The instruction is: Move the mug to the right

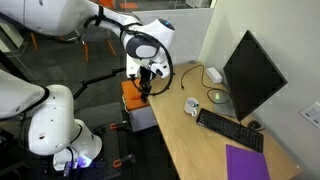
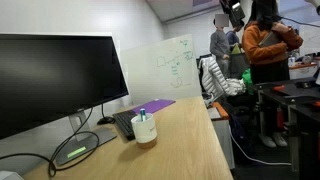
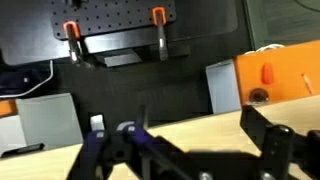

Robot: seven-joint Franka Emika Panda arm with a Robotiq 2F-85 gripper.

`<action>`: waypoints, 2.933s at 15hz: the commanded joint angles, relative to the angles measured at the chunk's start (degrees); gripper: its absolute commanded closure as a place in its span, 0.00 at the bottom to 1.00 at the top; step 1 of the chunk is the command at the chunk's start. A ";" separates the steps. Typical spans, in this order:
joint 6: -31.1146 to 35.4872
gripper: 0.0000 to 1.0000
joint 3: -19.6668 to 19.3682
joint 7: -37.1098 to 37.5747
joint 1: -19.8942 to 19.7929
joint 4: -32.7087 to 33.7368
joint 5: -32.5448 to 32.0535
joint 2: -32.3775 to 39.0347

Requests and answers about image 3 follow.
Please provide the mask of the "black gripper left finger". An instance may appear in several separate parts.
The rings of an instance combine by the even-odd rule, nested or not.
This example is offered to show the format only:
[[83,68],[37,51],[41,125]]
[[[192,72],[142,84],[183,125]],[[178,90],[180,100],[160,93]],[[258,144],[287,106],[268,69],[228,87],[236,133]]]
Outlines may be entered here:
[[146,124],[147,115],[142,112],[113,133],[89,133],[67,180],[107,180],[114,166],[122,163],[140,180],[186,180],[186,169],[179,161],[182,151],[164,138],[150,135]]

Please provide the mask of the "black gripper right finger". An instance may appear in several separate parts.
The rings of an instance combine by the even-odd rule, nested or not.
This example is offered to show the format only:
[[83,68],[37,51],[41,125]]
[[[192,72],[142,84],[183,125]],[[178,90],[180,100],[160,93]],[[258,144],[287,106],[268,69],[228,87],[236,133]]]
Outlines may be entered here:
[[243,106],[240,126],[261,151],[257,177],[289,180],[289,166],[297,164],[313,180],[320,180],[320,131],[306,135],[284,124],[273,124],[253,106]]

